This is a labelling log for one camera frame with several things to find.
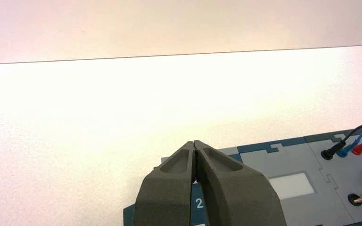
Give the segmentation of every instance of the cable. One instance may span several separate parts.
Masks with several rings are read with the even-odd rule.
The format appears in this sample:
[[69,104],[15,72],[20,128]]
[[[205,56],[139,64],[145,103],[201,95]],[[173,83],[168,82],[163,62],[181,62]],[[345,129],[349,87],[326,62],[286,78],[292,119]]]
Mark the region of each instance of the cable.
[[331,160],[332,157],[335,155],[335,153],[339,150],[341,150],[346,145],[346,140],[353,135],[357,130],[362,128],[362,125],[356,127],[352,131],[349,132],[349,134],[340,142],[336,143],[334,146],[332,146],[330,149],[324,150],[321,152],[321,156],[325,160]]
[[359,130],[360,128],[362,128],[362,125],[356,127],[355,129],[353,129],[352,131],[350,131],[350,133],[342,140],[342,142],[346,142],[346,140],[354,134],[354,132],[356,132],[357,130]]
[[361,139],[362,139],[362,132],[360,133],[358,138],[356,140],[354,140],[351,144],[349,144],[349,145],[345,146],[344,148],[340,149],[339,151],[337,151],[337,155],[341,158],[345,158],[347,156],[347,154],[349,153],[349,151],[351,151],[356,145],[359,144]]

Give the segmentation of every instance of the black cable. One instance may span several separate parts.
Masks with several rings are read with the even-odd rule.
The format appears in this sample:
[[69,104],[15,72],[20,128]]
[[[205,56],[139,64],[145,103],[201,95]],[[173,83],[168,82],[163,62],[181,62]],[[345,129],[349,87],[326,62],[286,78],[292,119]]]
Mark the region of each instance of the black cable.
[[362,125],[356,127],[356,128],[353,129],[352,131],[350,131],[350,133],[342,140],[342,142],[345,142],[352,134],[354,134],[354,132],[356,132],[356,131],[359,130],[360,128],[362,128]]

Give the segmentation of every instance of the gray panel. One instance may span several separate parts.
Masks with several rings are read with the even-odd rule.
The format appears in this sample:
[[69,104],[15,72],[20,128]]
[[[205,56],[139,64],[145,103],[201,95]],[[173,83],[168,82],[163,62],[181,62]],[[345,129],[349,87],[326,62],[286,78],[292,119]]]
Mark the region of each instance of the gray panel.
[[227,148],[222,148],[222,149],[217,149],[217,150],[226,155],[238,154],[237,147],[227,147]]
[[288,226],[342,226],[353,223],[331,182],[320,173],[321,165],[308,144],[283,147],[274,144],[278,152],[266,150],[241,153],[244,164],[275,178],[304,172],[315,193],[281,200]]
[[[357,137],[358,136],[350,137],[347,140],[347,144],[352,143]],[[347,195],[356,193],[362,196],[362,155],[356,156],[350,152],[345,158],[334,155],[334,158],[330,161],[323,159],[320,152],[332,147],[334,144],[331,140],[308,143],[323,167],[322,174],[328,176],[328,178],[335,183],[336,192],[354,222],[361,222],[362,205],[358,207],[351,205],[347,200]]]

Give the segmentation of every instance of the number 2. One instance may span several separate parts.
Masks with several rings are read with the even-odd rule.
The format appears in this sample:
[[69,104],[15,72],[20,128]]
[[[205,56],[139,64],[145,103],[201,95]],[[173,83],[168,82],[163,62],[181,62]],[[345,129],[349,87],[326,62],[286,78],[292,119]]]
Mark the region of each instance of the number 2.
[[203,208],[203,206],[202,206],[202,202],[203,202],[202,199],[196,199],[195,202],[198,203],[198,205],[197,205],[197,208],[198,208],[198,209]]

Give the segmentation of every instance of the white backdrop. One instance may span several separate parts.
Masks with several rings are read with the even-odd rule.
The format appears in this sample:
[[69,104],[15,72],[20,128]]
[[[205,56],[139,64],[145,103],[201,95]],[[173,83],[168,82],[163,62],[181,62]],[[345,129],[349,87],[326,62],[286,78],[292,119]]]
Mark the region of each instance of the white backdrop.
[[0,226],[119,226],[188,140],[361,123],[362,47],[0,65]]
[[0,0],[0,63],[362,45],[362,0]]

